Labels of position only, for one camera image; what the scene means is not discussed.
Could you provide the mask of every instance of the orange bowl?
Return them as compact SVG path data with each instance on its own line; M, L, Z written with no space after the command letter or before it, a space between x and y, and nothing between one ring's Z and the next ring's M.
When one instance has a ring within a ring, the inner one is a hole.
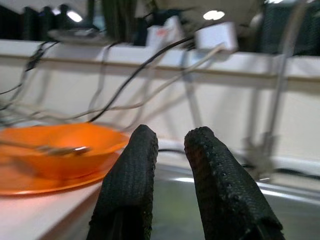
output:
M111 128L75 123L6 128L0 132L0 140L58 148L89 147L90 151L82 155L71 153L57 156L33 149L0 145L1 154L29 164L44 177L73 179L99 171L102 165L106 165L108 155L122 149L129 139Z

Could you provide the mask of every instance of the metal spoon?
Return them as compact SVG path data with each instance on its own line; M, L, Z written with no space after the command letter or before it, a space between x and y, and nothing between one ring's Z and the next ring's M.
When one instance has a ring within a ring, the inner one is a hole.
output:
M51 155L51 156L63 156L67 154L82 155L91 150L91 148L87 146L54 147L49 145L30 145L22 142L14 142L14 141L6 141L6 140L0 140L0 145L1 144L19 147L19 148L25 148L25 149L33 149L33 150L46 153L47 155Z

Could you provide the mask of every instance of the white power adapter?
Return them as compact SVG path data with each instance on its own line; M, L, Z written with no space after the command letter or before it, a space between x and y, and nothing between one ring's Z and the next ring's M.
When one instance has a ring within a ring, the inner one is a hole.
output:
M234 23L224 22L196 31L195 44L200 51L209 51L221 44L224 44L227 52L237 51L238 41Z

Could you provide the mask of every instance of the reflective metal sink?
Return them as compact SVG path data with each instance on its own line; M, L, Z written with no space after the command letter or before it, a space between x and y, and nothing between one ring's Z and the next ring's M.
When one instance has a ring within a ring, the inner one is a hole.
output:
M156 166L152 240L204 240L190 170ZM258 184L281 221L286 240L320 239L320 193Z

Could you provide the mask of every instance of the black textured pad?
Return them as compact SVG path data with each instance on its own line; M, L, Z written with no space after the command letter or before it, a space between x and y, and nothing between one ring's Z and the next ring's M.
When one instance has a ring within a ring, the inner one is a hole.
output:
M148 240L151 235L156 134L140 125L105 176L87 240Z
M282 225L255 181L208 127L190 131L184 147L206 240L284 239ZM248 237L259 226L271 228L269 237Z

